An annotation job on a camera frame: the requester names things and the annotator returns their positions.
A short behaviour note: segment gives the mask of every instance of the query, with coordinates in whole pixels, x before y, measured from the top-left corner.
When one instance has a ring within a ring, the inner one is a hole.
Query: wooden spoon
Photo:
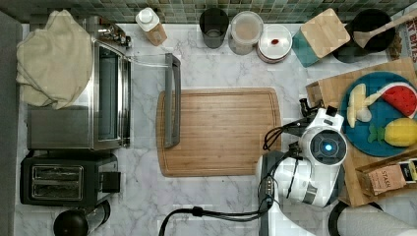
[[[389,22],[383,26],[381,26],[378,29],[374,29],[372,31],[368,31],[368,32],[361,32],[361,31],[354,31],[353,32],[353,38],[355,40],[355,42],[362,48],[364,48],[366,46],[366,44],[368,43],[368,41],[374,37],[375,35],[384,32],[386,30],[389,30],[391,28],[394,28],[400,24],[403,24],[404,22],[408,22],[413,20],[414,18],[417,17],[417,9],[405,14],[404,16],[396,19],[395,21]]]

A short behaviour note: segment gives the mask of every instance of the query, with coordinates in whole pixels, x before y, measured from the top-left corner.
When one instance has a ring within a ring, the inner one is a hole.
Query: blue plate
[[[374,104],[368,107],[372,113],[371,121],[356,121],[355,128],[352,129],[350,128],[347,122],[346,116],[349,95],[350,92],[359,84],[366,85],[366,96],[369,96],[377,92],[379,89],[383,88],[387,84],[393,82],[404,82],[411,85],[406,79],[400,77],[397,74],[389,72],[371,73],[361,77],[355,83],[353,83],[347,90],[346,95],[344,96],[340,104],[340,115],[344,117],[344,122],[342,126],[344,134],[346,134],[347,139],[352,143],[352,145],[369,155],[387,157],[400,154],[405,150],[405,147],[393,147],[384,141],[382,141],[381,143],[379,143],[378,141],[368,143],[368,137],[370,135],[370,124],[374,124],[376,128],[385,127],[389,122],[405,116],[380,97],[378,98],[378,100],[375,101]]]

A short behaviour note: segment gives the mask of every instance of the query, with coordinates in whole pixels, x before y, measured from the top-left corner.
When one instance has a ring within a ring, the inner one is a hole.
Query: light
[[[325,146],[325,149],[326,149],[326,150],[332,150],[332,147],[331,147],[331,145],[326,145],[326,146]]]

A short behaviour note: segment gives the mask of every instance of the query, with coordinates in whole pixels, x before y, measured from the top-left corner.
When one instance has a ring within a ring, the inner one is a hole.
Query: jar lid
[[[291,32],[281,25],[268,26],[264,29],[258,46],[265,57],[269,59],[282,58],[291,50]]]
[[[152,8],[143,9],[136,15],[135,20],[144,31],[150,31],[159,24],[159,16]]]
[[[148,9],[144,9],[139,13],[139,21],[144,24],[148,24],[152,21],[153,15],[152,12]]]
[[[233,18],[231,34],[241,44],[253,45],[261,37],[264,22],[261,17],[251,11],[241,12]]]

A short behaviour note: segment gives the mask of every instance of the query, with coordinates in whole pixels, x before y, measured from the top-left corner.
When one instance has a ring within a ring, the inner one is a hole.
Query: toaster oven
[[[82,22],[91,34],[93,69],[86,89],[68,107],[29,106],[28,149],[112,149],[131,140],[131,61],[126,56],[130,38],[99,17]],[[166,110],[168,142],[179,143],[180,61],[165,57],[165,90],[172,93]]]

